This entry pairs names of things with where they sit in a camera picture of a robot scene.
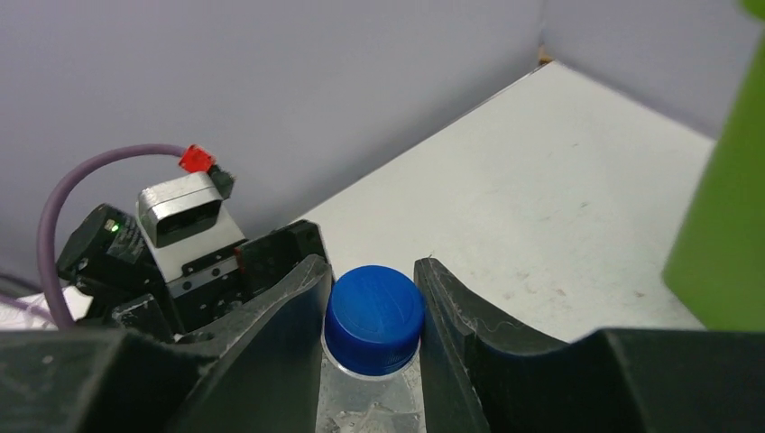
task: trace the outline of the blue bottle cap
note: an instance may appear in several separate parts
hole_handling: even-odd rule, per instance
[[[329,294],[324,339],[348,370],[382,376],[417,352],[425,301],[404,274],[384,266],[353,269]]]

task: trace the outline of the green object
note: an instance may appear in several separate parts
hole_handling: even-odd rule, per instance
[[[745,0],[765,18],[765,0]],[[664,269],[710,329],[765,331],[765,38]]]

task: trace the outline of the red connector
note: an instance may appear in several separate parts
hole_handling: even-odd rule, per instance
[[[213,155],[207,153],[206,150],[196,144],[191,144],[186,152],[183,153],[183,156],[180,157],[178,165],[189,173],[196,173],[198,171],[207,172],[210,170],[210,167],[215,165],[215,162]]]

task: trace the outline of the water bottle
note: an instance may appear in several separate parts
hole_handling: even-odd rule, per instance
[[[425,431],[419,333],[425,302],[404,274],[362,266],[329,295],[317,433]]]

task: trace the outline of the gray wall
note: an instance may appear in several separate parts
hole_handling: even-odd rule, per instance
[[[717,136],[761,24],[736,0],[548,0],[554,57]]]
[[[135,143],[200,143],[238,176],[249,235],[283,224],[527,73],[540,0],[0,2],[0,266],[35,275],[42,205],[68,170]],[[180,175],[115,164],[64,208]]]

